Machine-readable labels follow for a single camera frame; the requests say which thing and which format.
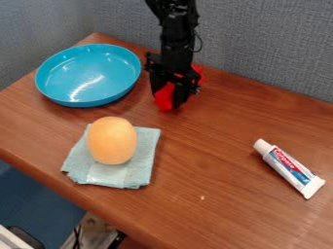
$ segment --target cable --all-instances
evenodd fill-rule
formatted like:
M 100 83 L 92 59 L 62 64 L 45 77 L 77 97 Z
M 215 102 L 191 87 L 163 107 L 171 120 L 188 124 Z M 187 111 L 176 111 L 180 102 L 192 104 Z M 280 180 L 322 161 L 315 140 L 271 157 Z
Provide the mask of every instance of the cable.
M 197 39 L 199 39 L 199 42 L 200 42 L 200 47 L 199 47 L 199 49 L 195 51 L 195 50 L 192 50 L 192 49 L 189 49 L 189 51 L 192 52 L 192 53 L 196 53 L 196 52 L 199 52 L 200 50 L 201 50 L 201 48 L 203 48 L 203 39 L 201 39 L 201 37 L 199 36 L 199 34 L 196 33 L 196 31 L 193 30 L 193 36 L 196 36 L 197 37 Z
M 74 235 L 74 243 L 73 243 L 72 249 L 80 249 L 80 245 L 78 245 L 80 226 L 77 226 L 77 230 L 73 229 L 73 235 Z

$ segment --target light blue cloth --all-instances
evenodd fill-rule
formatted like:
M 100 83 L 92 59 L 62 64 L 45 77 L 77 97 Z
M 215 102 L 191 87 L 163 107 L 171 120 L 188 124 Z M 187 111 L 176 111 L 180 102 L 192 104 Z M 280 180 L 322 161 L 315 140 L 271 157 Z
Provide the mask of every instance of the light blue cloth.
M 136 127 L 137 144 L 132 158 L 122 164 L 104 165 L 92 158 L 85 146 L 88 127 L 70 149 L 61 171 L 68 173 L 77 184 L 120 189 L 138 189 L 148 185 L 160 130 Z

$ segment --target floor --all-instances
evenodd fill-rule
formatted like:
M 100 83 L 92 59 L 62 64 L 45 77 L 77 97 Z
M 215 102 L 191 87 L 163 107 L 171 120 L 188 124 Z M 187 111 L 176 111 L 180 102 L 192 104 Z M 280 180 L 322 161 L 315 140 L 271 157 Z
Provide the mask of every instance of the floor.
M 117 236 L 116 229 L 90 213 L 84 215 L 80 227 L 80 249 L 106 249 Z M 74 236 L 72 233 L 61 249 L 72 249 L 73 242 Z

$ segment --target white toothpaste tube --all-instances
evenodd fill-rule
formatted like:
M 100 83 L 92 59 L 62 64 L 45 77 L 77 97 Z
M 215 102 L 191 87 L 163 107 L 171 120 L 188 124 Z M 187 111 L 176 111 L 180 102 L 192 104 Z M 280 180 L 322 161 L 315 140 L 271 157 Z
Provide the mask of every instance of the white toothpaste tube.
M 266 163 L 308 199 L 324 184 L 324 180 L 318 178 L 275 145 L 259 139 L 253 148 L 261 154 Z

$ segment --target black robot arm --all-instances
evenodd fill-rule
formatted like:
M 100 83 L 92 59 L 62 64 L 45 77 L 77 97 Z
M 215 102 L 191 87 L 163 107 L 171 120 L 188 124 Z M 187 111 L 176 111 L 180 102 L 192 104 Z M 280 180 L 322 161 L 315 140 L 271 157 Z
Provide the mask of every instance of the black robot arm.
M 172 83 L 171 108 L 177 108 L 188 94 L 197 93 L 200 80 L 191 66 L 199 18 L 195 0 L 145 0 L 145 3 L 161 26 L 161 52 L 145 54 L 150 90 L 155 94 Z

